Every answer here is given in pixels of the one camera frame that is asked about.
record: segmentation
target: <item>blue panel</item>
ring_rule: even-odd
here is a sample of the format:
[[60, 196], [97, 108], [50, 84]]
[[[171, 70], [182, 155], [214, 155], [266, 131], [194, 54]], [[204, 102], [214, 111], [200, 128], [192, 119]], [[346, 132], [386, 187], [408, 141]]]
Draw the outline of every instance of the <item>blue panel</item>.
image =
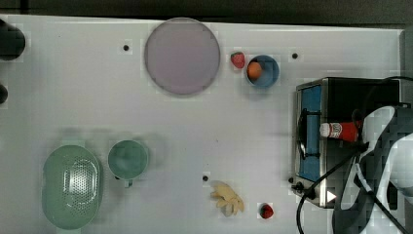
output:
[[[321, 110], [321, 86], [314, 86], [302, 91], [301, 108], [317, 112]], [[319, 153], [319, 116], [307, 116], [307, 148], [309, 154]], [[319, 157], [307, 156], [301, 159], [299, 175], [311, 181], [319, 179]]]

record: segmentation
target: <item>green colander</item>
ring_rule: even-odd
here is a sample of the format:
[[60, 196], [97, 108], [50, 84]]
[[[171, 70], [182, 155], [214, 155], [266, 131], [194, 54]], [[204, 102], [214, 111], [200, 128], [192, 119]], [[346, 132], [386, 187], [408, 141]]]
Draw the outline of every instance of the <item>green colander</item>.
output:
[[43, 168], [42, 206], [46, 218], [66, 233], [88, 224], [102, 196], [101, 167], [84, 147], [65, 145], [55, 150]]

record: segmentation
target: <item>small red object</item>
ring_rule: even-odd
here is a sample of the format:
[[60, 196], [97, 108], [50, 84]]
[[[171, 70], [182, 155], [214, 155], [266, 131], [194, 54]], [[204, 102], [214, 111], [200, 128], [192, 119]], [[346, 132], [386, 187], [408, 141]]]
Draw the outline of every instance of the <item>small red object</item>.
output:
[[274, 214], [274, 211], [270, 207], [270, 205], [265, 204], [264, 206], [261, 207], [259, 214], [262, 216], [262, 218], [267, 219], [267, 218], [270, 218]]
[[231, 54], [231, 62], [237, 68], [242, 69], [245, 66], [245, 56], [242, 52], [236, 52]]

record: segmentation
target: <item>red and white bottle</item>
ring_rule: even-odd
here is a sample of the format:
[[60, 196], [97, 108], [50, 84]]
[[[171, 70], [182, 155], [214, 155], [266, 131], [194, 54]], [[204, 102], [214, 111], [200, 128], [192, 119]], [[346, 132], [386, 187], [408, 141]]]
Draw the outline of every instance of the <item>red and white bottle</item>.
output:
[[319, 126], [322, 137], [340, 138], [345, 141], [357, 141], [358, 130], [353, 122], [323, 123]]

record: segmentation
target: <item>green mug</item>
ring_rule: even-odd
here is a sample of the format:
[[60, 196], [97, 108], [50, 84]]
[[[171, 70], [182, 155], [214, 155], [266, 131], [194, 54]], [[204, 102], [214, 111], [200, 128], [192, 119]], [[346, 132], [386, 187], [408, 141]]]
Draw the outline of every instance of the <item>green mug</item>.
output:
[[148, 150], [142, 143], [123, 140], [109, 152], [109, 169], [116, 178], [123, 179], [128, 188], [132, 186], [132, 180], [145, 171], [148, 158]]

